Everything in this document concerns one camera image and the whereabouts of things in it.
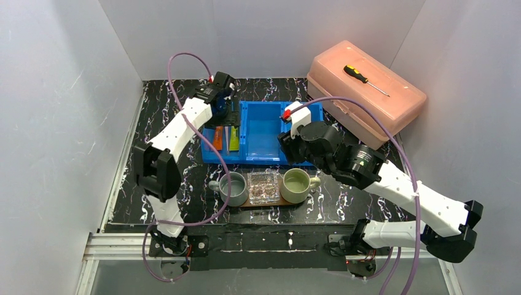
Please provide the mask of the grey-blue ceramic mug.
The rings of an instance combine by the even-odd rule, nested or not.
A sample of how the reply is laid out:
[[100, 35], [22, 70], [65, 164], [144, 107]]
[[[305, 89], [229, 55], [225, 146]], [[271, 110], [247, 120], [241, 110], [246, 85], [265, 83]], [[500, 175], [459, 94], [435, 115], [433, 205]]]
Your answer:
[[237, 172], [230, 172], [230, 179], [231, 183], [229, 184], [226, 175], [224, 175], [219, 181], [210, 181], [208, 187], [212, 191], [218, 192], [223, 202], [227, 200], [229, 187], [231, 187], [228, 206], [240, 207], [249, 197], [246, 179], [241, 173]]

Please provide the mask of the light green ceramic mug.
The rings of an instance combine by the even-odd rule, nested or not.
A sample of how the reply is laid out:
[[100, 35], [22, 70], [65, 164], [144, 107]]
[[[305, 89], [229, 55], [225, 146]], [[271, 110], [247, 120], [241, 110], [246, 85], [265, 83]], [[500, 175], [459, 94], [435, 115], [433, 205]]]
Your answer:
[[280, 194], [285, 201], [297, 204], [303, 202], [310, 191], [320, 184], [321, 180], [318, 177], [310, 177], [306, 171], [292, 168], [283, 175]]

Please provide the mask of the yellow-green toothpaste tube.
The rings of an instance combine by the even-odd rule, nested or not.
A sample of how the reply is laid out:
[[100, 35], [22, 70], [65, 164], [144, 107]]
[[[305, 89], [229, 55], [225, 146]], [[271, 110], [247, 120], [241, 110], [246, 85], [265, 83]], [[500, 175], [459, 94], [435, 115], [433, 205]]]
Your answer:
[[230, 128], [229, 151], [239, 151], [240, 149], [240, 130], [238, 127]]

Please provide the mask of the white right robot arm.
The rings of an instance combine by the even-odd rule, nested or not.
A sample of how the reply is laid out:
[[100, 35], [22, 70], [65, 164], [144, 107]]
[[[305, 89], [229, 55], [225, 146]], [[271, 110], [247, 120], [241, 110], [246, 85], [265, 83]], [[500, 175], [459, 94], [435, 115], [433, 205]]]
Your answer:
[[[405, 174], [394, 163], [363, 144], [346, 144], [332, 126], [322, 121], [299, 127], [299, 135], [280, 133], [278, 142], [289, 164], [309, 162], [336, 181], [389, 200], [415, 214], [420, 221], [378, 222], [360, 219], [345, 247], [374, 250], [384, 247], [413, 248], [418, 243], [434, 257], [462, 262], [475, 248], [483, 205], [460, 202]], [[420, 201], [416, 214], [415, 201]]]

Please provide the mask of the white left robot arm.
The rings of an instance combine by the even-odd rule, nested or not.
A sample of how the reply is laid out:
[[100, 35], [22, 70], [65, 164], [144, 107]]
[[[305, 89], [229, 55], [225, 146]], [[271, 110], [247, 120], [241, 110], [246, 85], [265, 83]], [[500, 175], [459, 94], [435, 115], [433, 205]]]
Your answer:
[[203, 126], [240, 124], [239, 102], [233, 99], [235, 79], [217, 72], [206, 85], [193, 89], [174, 119], [147, 143], [133, 147], [135, 183], [144, 190], [157, 230], [176, 239], [185, 228], [176, 194], [181, 186], [178, 160], [193, 136]]

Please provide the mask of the clear plastic toothbrush holder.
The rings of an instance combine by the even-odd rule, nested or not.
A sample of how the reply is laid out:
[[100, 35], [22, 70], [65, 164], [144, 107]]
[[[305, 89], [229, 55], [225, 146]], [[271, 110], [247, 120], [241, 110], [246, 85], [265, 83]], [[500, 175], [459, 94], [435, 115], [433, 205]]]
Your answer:
[[276, 201], [280, 198], [277, 172], [252, 172], [247, 174], [249, 197], [254, 200]]

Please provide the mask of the orange toothpaste tube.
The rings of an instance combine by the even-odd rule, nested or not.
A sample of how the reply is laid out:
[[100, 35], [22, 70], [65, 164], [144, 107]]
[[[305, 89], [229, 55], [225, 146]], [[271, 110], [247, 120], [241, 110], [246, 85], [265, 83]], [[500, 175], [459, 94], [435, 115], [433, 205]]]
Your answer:
[[212, 145], [216, 148], [217, 151], [222, 151], [223, 133], [224, 133], [224, 127], [223, 126], [218, 126], [214, 130], [214, 136], [213, 136], [213, 143], [212, 143]]

